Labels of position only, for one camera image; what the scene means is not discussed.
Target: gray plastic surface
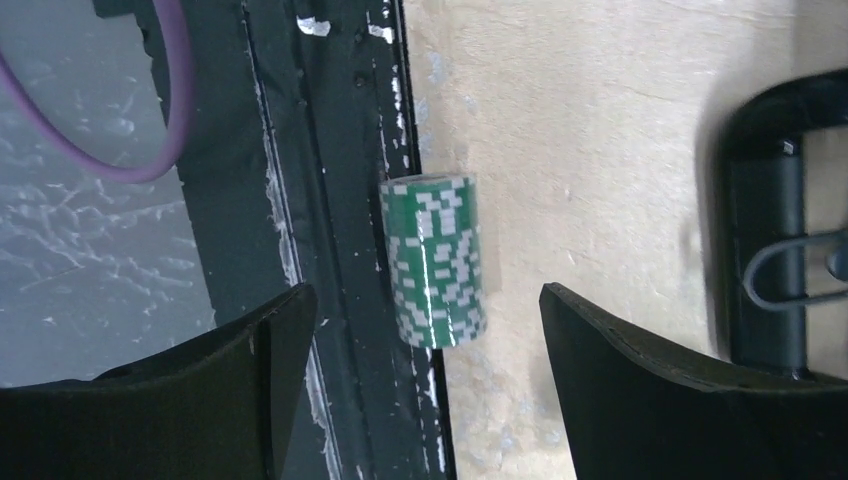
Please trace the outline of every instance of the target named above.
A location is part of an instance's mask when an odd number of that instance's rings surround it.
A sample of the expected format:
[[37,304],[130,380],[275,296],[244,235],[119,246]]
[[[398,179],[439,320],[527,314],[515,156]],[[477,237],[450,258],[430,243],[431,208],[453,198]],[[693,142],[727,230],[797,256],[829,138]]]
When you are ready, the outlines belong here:
[[[54,123],[105,161],[165,127],[132,17],[90,0],[0,0],[0,50]],[[89,379],[214,328],[172,170],[124,186],[56,153],[0,91],[0,386]]]

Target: green poker chip stack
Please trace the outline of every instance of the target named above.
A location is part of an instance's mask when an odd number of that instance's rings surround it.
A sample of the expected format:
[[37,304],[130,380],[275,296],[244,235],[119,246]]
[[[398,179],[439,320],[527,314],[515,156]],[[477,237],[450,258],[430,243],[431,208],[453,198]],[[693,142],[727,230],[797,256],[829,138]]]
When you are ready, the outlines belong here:
[[486,316],[474,177],[389,180],[380,201],[401,338],[426,348],[477,338]]

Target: green and white checkered cylinder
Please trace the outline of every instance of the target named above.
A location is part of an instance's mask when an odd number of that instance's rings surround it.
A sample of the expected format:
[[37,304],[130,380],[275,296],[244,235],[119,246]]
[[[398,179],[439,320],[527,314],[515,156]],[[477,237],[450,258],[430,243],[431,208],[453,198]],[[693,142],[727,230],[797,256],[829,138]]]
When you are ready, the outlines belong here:
[[454,347],[486,330],[476,191],[470,175],[380,185],[398,327],[414,347]]

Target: scratched black surface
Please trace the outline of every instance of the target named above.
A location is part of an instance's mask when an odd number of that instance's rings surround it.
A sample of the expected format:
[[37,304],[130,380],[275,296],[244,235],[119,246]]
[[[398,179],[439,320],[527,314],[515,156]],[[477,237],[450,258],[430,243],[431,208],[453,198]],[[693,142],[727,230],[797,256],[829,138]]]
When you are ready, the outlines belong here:
[[[328,319],[316,345],[340,478],[455,478],[447,411],[426,395],[434,366],[446,405],[441,355],[431,360],[397,336],[376,199],[386,175],[420,172],[417,149],[410,148],[416,137],[405,47],[397,38],[390,44],[368,34],[368,17],[397,34],[400,6],[382,0],[183,3],[198,111],[178,169],[219,325],[286,285],[265,192],[264,123],[284,178],[300,270],[316,286],[319,314]],[[136,13],[167,109],[165,57],[150,3],[95,0],[95,6],[101,16]],[[327,37],[300,32],[295,19],[313,16],[331,22]],[[401,86],[400,112],[393,79]],[[440,471],[442,434],[447,472]],[[283,478],[333,479],[325,448],[325,431],[313,420],[304,388]]]

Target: beige table surface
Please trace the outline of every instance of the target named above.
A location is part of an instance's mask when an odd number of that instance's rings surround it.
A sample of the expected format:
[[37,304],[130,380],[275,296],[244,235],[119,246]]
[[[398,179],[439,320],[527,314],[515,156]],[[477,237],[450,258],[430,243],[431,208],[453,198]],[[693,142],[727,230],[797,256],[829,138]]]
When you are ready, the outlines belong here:
[[[405,8],[425,170],[480,180],[490,330],[446,354],[459,478],[575,478],[542,336],[542,284],[563,283],[715,355],[702,261],[709,193],[699,189],[709,138],[754,93],[848,66],[848,4]],[[807,139],[808,183],[818,188],[808,198],[811,230],[845,223],[845,137]],[[811,312],[810,333],[813,366],[841,375],[844,308]]]

